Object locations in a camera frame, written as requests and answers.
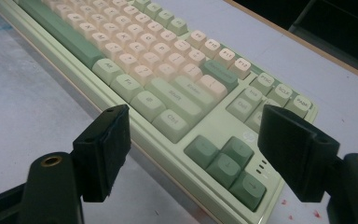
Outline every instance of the keyboard frame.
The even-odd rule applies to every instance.
[[[9,22],[19,32],[19,34],[22,35],[36,50],[38,50],[54,67],[56,67],[62,73],[62,75],[67,78],[96,108],[103,111],[113,105],[126,104],[126,102],[122,100],[119,95],[117,95],[105,83],[103,83],[94,73],[88,69],[88,67],[86,67],[58,40],[56,40],[50,33],[48,33],[43,27],[34,21],[34,19],[32,19],[25,11],[23,11],[20,6],[18,6],[13,0],[0,0],[0,15],[5,18],[7,22]],[[252,70],[253,71],[249,76],[253,77],[257,76],[255,71],[257,73],[262,71],[255,65],[252,66]],[[220,102],[216,108],[213,109],[211,114],[208,114],[201,122],[209,123],[212,121],[210,119],[213,119],[216,116],[213,113],[219,114],[222,113],[222,111],[226,111],[226,107],[244,90],[246,86],[250,84],[249,80],[253,80],[253,78],[247,78],[245,81],[239,80],[239,87],[237,87],[222,102]],[[313,122],[316,118],[317,111],[318,107],[312,102],[312,108],[304,119]],[[231,116],[232,118],[229,118],[227,111],[225,116],[227,116],[227,118],[222,119],[228,120],[228,122],[238,122],[235,118],[233,118],[233,116]],[[216,198],[211,197],[211,195],[214,195],[214,190],[219,190],[223,187],[215,186],[215,189],[209,189],[206,187],[205,184],[196,177],[197,174],[191,171],[192,169],[201,169],[199,166],[193,164],[181,164],[181,162],[178,162],[178,159],[175,158],[175,155],[165,147],[168,146],[168,148],[172,150],[175,148],[185,148],[193,140],[192,138],[185,136],[177,144],[173,144],[159,132],[152,132],[152,134],[150,134],[150,130],[154,130],[155,128],[134,109],[130,110],[130,120],[131,140],[133,145],[140,149],[147,158],[149,158],[153,163],[156,164],[157,167],[159,167],[167,176],[169,176],[170,179],[175,182],[177,186],[179,186],[183,191],[185,191],[186,194],[191,197],[200,207],[202,207],[208,213],[208,215],[213,217],[217,222],[248,223],[244,217],[239,215],[241,209],[246,208],[243,204],[235,203],[231,206],[228,206],[224,202],[219,203],[218,205],[215,204],[214,200],[216,200]],[[195,128],[190,132],[197,133],[199,129],[200,125],[196,125]],[[213,138],[214,135],[219,136],[221,133],[208,131],[206,135],[208,135],[210,138]],[[141,139],[145,139],[143,136],[146,136],[148,141],[142,140],[143,143],[142,146],[140,146],[137,143],[140,142]],[[237,137],[243,138],[243,133],[238,133]],[[256,142],[247,143],[251,144],[252,148],[256,148]],[[216,143],[216,146],[221,148],[223,144],[223,142],[219,142]],[[264,157],[258,150],[255,151],[255,155],[247,167],[257,166],[257,164],[260,163],[263,158]],[[245,170],[251,175],[257,175],[255,170]],[[266,192],[266,194],[272,195],[269,195],[269,201],[265,200],[267,198],[266,196],[265,199],[262,200],[262,206],[265,206],[265,209],[258,209],[254,213],[253,217],[246,217],[251,220],[251,223],[267,222],[268,217],[270,216],[284,185],[284,181],[281,179],[279,174],[276,173],[271,167],[269,167],[266,172],[273,173],[273,176],[278,178],[278,180],[276,180],[278,181],[278,184],[276,189],[268,189],[268,192]],[[213,204],[213,206],[206,208],[204,204]]]

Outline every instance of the keycap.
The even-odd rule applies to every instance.
[[[165,104],[150,91],[139,92],[131,100],[131,105],[149,122],[152,122],[156,116],[166,110]]]
[[[170,109],[158,115],[152,124],[173,143],[177,143],[190,129],[187,122]]]
[[[202,118],[201,108],[162,78],[151,80],[145,89],[157,95],[169,109],[175,111],[191,126]]]
[[[218,153],[218,148],[202,135],[185,149],[185,154],[202,169],[206,169]]]
[[[139,82],[127,74],[123,74],[114,78],[110,84],[110,87],[115,92],[117,92],[127,103],[129,103],[135,95],[144,90]]]
[[[209,175],[228,189],[241,171],[240,166],[228,155],[220,153],[206,169]]]
[[[252,149],[237,137],[231,137],[228,140],[223,146],[222,153],[234,160],[241,169],[245,167],[254,154]]]
[[[244,203],[250,210],[254,211],[259,205],[266,187],[254,176],[241,173],[230,188],[230,192]]]
[[[227,91],[232,91],[238,86],[238,78],[235,74],[228,71],[222,64],[214,60],[209,60],[201,67],[202,73],[210,75],[226,86]]]

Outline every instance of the arrow key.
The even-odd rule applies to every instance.
[[[241,173],[229,191],[251,211],[255,211],[266,192],[266,187],[254,176]]]

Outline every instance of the green keycap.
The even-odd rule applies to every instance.
[[[228,155],[220,153],[206,169],[217,182],[228,189],[240,173],[240,166]]]
[[[200,68],[202,74],[210,75],[226,86],[228,92],[231,92],[238,86],[238,77],[233,72],[227,70],[225,66],[214,60],[209,60]]]
[[[161,24],[163,27],[167,28],[168,24],[173,20],[174,16],[169,10],[161,10],[156,16],[155,21]]]
[[[173,19],[167,27],[168,30],[172,31],[176,35],[184,35],[188,32],[187,24],[183,19],[175,18]]]
[[[198,105],[161,77],[151,80],[145,89],[158,96],[167,108],[175,111],[190,126],[194,126],[203,116],[203,111]]]
[[[152,20],[154,20],[159,12],[162,10],[162,7],[157,3],[150,3],[145,8],[144,14],[149,16]]]
[[[245,122],[255,108],[245,99],[238,97],[228,107],[227,111],[241,122]]]
[[[103,54],[91,42],[41,1],[21,0],[19,5],[88,69],[92,69],[92,66],[98,60],[104,58]]]
[[[144,88],[133,77],[127,74],[120,75],[113,79],[110,88],[117,92],[127,103]]]
[[[150,0],[135,0],[133,6],[138,8],[138,10],[144,12],[147,5],[150,4]]]
[[[185,149],[185,154],[202,169],[206,169],[219,150],[204,136],[197,136]]]
[[[157,116],[152,124],[173,143],[179,142],[190,129],[187,122],[170,109]]]
[[[192,82],[188,77],[178,76],[172,85],[205,111],[210,111],[218,103],[217,99],[213,98],[209,92]]]
[[[231,137],[228,140],[223,146],[222,153],[234,160],[241,169],[245,167],[254,154],[252,149],[237,137]]]
[[[241,173],[229,191],[251,211],[255,211],[266,192],[266,187],[254,176]]]
[[[124,74],[123,70],[110,59],[101,59],[92,66],[94,72],[106,85],[110,85],[113,78]]]
[[[150,91],[141,91],[131,100],[131,105],[149,122],[166,109],[165,105]]]

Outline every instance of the function key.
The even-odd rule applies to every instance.
[[[206,34],[199,31],[199,30],[195,30],[191,33],[191,35],[187,38],[187,42],[193,46],[193,48],[195,49],[200,49],[201,46],[203,46],[205,44],[207,40]]]
[[[244,80],[249,76],[249,74],[251,74],[251,63],[243,58],[239,58],[228,68],[228,70],[235,73],[238,78]]]

